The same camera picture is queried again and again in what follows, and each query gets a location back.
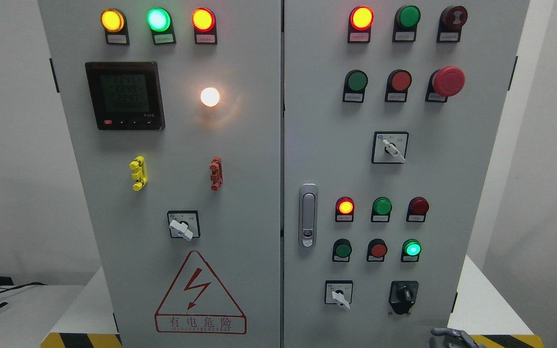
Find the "electrical control cabinet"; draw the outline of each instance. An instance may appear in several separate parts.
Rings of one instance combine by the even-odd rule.
[[[424,347],[446,327],[527,8],[285,0],[286,348]],[[356,27],[367,40],[346,40]]]
[[[39,5],[123,345],[278,347],[281,2]]]

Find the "warning triangle sign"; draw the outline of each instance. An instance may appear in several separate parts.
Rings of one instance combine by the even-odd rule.
[[[246,334],[246,315],[196,250],[186,256],[154,319],[160,333]]]

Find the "green indicator light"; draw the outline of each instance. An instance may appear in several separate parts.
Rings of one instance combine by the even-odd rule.
[[[368,83],[369,78],[367,78],[366,74],[360,70],[353,71],[347,78],[347,86],[356,91],[365,89]]]
[[[416,256],[420,254],[420,243],[415,239],[410,239],[403,244],[403,250],[407,255]]]
[[[337,254],[338,257],[346,258],[352,253],[352,247],[347,244],[341,244],[337,246],[334,252]]]
[[[400,26],[412,28],[420,22],[420,10],[416,6],[405,6],[399,10],[397,19]]]
[[[160,7],[147,12],[147,23],[153,31],[165,31],[171,25],[171,16]]]
[[[386,197],[378,198],[373,202],[373,211],[379,215],[387,215],[393,209],[391,200]]]

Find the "lightning bolt symbol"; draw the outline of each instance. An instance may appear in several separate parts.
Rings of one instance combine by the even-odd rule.
[[[200,273],[201,273],[201,268],[197,268],[195,273],[192,275],[191,279],[188,280],[188,284],[186,284],[186,287],[184,287],[184,291],[188,291],[188,290],[196,289],[196,288],[199,288],[199,287],[203,287],[203,289],[201,289],[201,291],[199,291],[199,294],[197,295],[197,297],[195,297],[195,299],[192,302],[188,302],[188,309],[191,309],[192,307],[196,306],[195,301],[197,299],[199,299],[199,297],[201,297],[201,294],[203,293],[203,291],[205,291],[207,289],[207,287],[210,286],[210,284],[212,284],[211,282],[208,282],[208,283],[199,284],[198,286],[191,286],[191,284],[195,281],[195,279],[197,279],[197,277],[199,277]]]

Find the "black and yellow hazard stripe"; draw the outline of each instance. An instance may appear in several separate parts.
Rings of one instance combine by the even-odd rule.
[[[537,335],[472,335],[487,348],[544,348]],[[118,334],[49,334],[41,348],[122,348]]]
[[[122,348],[118,334],[50,333],[40,348]]]
[[[544,348],[537,335],[471,335],[487,348]]]

